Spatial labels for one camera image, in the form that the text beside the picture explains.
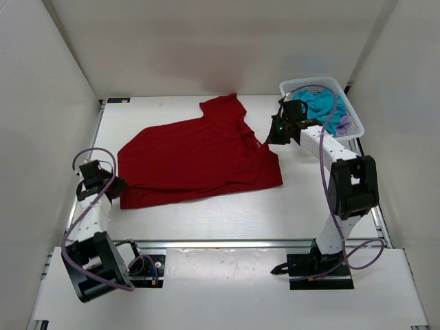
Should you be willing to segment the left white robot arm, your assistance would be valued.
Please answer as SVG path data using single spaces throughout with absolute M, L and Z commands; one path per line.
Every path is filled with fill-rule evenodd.
M 115 289 L 134 289 L 129 275 L 139 274 L 144 258 L 130 251 L 123 256 L 108 232 L 112 201 L 126 186 L 98 160 L 79 166 L 76 189 L 81 214 L 62 245 L 62 260 L 77 297 L 83 303 Z

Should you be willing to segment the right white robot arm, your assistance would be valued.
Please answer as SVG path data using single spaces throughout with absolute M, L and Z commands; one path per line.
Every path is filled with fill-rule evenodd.
M 320 162 L 330 215 L 314 239 L 309 268 L 323 275 L 334 260 L 343 258 L 344 244 L 355 225 L 378 205 L 376 163 L 371 156 L 360 156 L 341 145 L 319 120 L 309 119 L 303 101 L 278 103 L 267 143 L 285 145 L 293 140 Z

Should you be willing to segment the red t-shirt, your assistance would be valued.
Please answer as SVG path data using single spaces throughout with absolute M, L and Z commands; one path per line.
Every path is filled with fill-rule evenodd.
M 118 151 L 123 210 L 283 185 L 277 154 L 246 124 L 237 95 L 200 103 L 203 115 L 140 131 Z

